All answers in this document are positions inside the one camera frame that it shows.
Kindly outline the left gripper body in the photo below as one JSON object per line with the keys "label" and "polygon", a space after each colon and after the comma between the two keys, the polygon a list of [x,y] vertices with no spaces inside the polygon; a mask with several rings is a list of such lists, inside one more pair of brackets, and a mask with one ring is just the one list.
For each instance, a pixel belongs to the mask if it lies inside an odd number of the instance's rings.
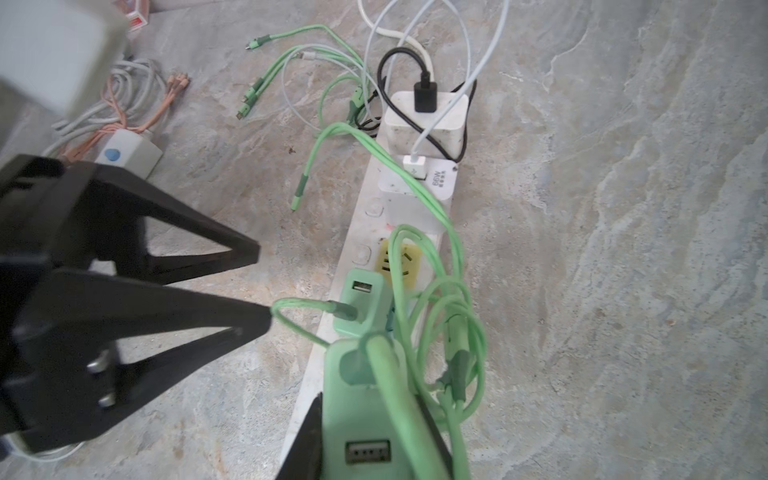
{"label": "left gripper body", "polygon": [[[109,1],[4,1],[1,79],[63,117],[78,115],[107,81],[129,22]],[[65,173],[46,155],[20,155],[1,170],[1,279],[22,282],[49,268],[41,243],[22,233]]]}

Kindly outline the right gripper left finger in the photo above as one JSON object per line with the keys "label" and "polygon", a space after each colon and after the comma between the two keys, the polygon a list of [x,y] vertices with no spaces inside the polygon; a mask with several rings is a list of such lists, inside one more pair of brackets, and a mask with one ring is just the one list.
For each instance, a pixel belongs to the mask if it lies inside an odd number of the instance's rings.
{"label": "right gripper left finger", "polygon": [[322,406],[319,393],[310,405],[276,480],[318,480],[322,473]]}

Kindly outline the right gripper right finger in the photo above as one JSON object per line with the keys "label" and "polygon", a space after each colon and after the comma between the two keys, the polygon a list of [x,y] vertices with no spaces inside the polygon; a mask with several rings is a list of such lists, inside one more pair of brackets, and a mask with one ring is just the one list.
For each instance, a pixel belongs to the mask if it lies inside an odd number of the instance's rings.
{"label": "right gripper right finger", "polygon": [[442,435],[435,423],[435,420],[428,406],[426,405],[426,402],[423,400],[423,397],[420,394],[415,394],[414,398],[419,406],[420,413],[426,422],[427,428],[430,432],[432,443],[435,445],[438,451],[438,454],[441,459],[441,464],[447,470],[448,478],[450,480],[453,480],[454,479],[453,459],[452,459],[451,453],[449,452],[448,447],[446,446],[446,443],[443,440]]}

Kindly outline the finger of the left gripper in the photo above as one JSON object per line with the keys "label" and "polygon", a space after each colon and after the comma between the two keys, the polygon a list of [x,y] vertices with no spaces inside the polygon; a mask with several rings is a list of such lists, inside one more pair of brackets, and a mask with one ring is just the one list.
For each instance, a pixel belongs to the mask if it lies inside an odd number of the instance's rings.
{"label": "finger of the left gripper", "polygon": [[95,259],[122,277],[169,285],[254,265],[260,244],[125,168],[77,163],[84,226]]}
{"label": "finger of the left gripper", "polygon": [[270,325],[264,305],[117,276],[1,279],[1,432],[33,453],[95,439]]}

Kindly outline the green charger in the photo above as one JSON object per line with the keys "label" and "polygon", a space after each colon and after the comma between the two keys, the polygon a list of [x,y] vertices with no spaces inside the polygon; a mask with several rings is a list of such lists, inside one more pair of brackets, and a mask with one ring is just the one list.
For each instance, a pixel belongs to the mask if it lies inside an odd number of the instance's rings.
{"label": "green charger", "polygon": [[391,331],[394,294],[383,274],[355,268],[347,273],[339,300],[288,297],[277,300],[270,307],[272,317],[282,325],[315,345],[328,348],[328,341],[293,322],[284,314],[285,309],[309,309],[330,314],[337,334],[343,338],[362,338]]}
{"label": "green charger", "polygon": [[389,335],[331,344],[323,394],[323,479],[449,479]]}

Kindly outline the green charger front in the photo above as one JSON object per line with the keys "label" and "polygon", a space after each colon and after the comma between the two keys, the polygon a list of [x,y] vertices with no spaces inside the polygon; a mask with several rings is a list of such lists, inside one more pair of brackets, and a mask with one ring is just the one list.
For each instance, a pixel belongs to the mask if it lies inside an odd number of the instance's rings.
{"label": "green charger front", "polygon": [[328,341],[293,322],[284,314],[285,309],[309,309],[330,314],[337,334],[343,338],[362,338],[391,331],[394,294],[383,274],[355,268],[347,273],[339,300],[288,297],[277,300],[270,307],[272,317],[282,325],[315,345],[328,348]]}

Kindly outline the colourful white power strip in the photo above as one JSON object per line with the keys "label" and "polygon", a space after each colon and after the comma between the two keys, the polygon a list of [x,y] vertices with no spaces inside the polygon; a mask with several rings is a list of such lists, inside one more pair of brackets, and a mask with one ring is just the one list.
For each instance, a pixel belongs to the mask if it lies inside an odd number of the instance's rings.
{"label": "colourful white power strip", "polygon": [[[429,177],[426,182],[422,183],[424,183],[430,193],[435,194],[438,198],[442,198],[436,194],[437,190],[433,188],[440,186],[442,181],[443,186],[448,189],[450,197],[452,197],[459,166],[446,160],[431,158],[428,158],[428,160],[430,162],[435,161],[440,166],[437,168],[434,166],[428,167]],[[388,194],[385,194],[384,199],[382,199],[379,177],[382,172],[385,173],[385,176],[389,177],[395,175],[372,155],[369,155],[366,167],[362,187],[330,287],[329,297],[332,300],[339,298],[345,284],[346,275],[351,269],[374,270],[378,266],[377,261],[380,256],[381,244],[389,238],[391,230],[394,228],[387,223],[387,212],[390,208],[389,197],[387,197]],[[424,263],[422,263],[419,271],[416,285],[417,288],[421,289],[427,285],[431,273]],[[315,334],[329,343],[339,338],[333,326],[333,319],[332,315],[322,313],[320,324]],[[323,390],[324,358],[325,349],[321,346],[313,345],[283,443],[280,455],[281,465],[288,457],[312,402]]]}

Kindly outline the white charger with black cable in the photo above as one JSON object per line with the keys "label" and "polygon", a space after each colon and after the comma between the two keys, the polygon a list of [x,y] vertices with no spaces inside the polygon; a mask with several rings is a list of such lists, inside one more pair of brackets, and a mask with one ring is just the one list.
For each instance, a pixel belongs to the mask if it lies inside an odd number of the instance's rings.
{"label": "white charger with black cable", "polygon": [[[412,87],[387,92],[386,75],[391,60],[408,57],[414,63],[418,78]],[[398,155],[434,156],[460,163],[467,151],[468,114],[477,83],[464,82],[442,91],[427,68],[426,61],[415,50],[400,46],[386,51],[376,67],[376,91],[382,106],[381,120],[386,133],[396,138],[390,142]]]}

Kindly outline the blue white power strip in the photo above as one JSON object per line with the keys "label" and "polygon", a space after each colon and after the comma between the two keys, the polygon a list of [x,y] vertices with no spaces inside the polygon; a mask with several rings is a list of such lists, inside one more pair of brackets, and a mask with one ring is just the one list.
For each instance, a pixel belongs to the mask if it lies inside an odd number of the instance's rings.
{"label": "blue white power strip", "polygon": [[119,129],[109,138],[95,162],[126,169],[147,179],[163,155],[163,151],[145,136]]}

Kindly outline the red small box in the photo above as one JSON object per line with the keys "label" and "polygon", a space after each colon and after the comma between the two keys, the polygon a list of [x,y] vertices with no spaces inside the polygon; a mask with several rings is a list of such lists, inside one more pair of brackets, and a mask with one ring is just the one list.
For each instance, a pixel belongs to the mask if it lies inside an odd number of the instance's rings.
{"label": "red small box", "polygon": [[112,0],[112,4],[127,18],[131,33],[149,24],[149,0]]}

